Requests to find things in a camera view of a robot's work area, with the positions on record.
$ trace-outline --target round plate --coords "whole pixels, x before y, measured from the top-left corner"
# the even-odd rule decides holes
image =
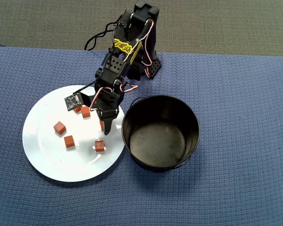
[[[120,107],[107,136],[101,131],[96,111],[88,118],[81,112],[67,111],[64,98],[82,87],[67,86],[48,93],[33,106],[24,123],[22,140],[28,160],[54,180],[76,182],[96,177],[115,163],[124,147]],[[88,96],[95,93],[93,87],[82,92]],[[58,121],[66,126],[62,135],[53,129]],[[64,137],[70,135],[75,146],[67,148]],[[96,140],[104,141],[105,151],[95,152]]]

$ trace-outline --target table surface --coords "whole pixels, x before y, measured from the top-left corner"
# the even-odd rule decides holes
[[[29,110],[59,87],[94,79],[105,52],[0,48],[1,225],[283,226],[283,57],[160,53],[137,97],[172,95],[196,113],[200,143],[185,166],[151,173],[124,149],[100,176],[51,180],[27,160]]]

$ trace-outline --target robotic arm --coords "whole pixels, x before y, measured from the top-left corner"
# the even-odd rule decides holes
[[[65,98],[67,110],[86,105],[96,110],[104,122],[104,134],[108,135],[112,121],[117,117],[124,94],[138,86],[125,82],[125,77],[140,80],[146,75],[153,79],[161,67],[156,56],[156,21],[159,9],[138,1],[134,11],[127,9],[116,23],[113,44],[95,74],[95,81]],[[82,91],[94,84],[95,95]]]

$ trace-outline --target red cube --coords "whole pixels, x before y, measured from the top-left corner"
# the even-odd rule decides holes
[[[95,151],[96,152],[103,152],[105,150],[105,145],[103,140],[96,140],[95,141]]]
[[[78,107],[78,108],[75,108],[75,112],[77,113],[77,112],[79,112],[81,110],[81,107]]]
[[[72,136],[64,137],[64,141],[65,141],[66,147],[72,147],[72,146],[74,146],[74,139],[73,139]]]
[[[83,118],[90,117],[89,107],[88,106],[81,107],[81,114],[82,114]]]
[[[102,128],[102,131],[104,131],[104,122],[103,121],[99,121],[100,123],[100,127]]]
[[[60,135],[66,131],[66,126],[64,126],[64,124],[61,123],[60,121],[59,121],[56,125],[54,125],[53,128],[54,128],[55,131],[56,131],[57,133],[59,133]]]

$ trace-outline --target metal bucket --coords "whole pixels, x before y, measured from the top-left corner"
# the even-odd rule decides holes
[[[122,122],[122,137],[134,161],[154,172],[187,163],[200,139],[193,110],[170,96],[140,99],[133,101]]]

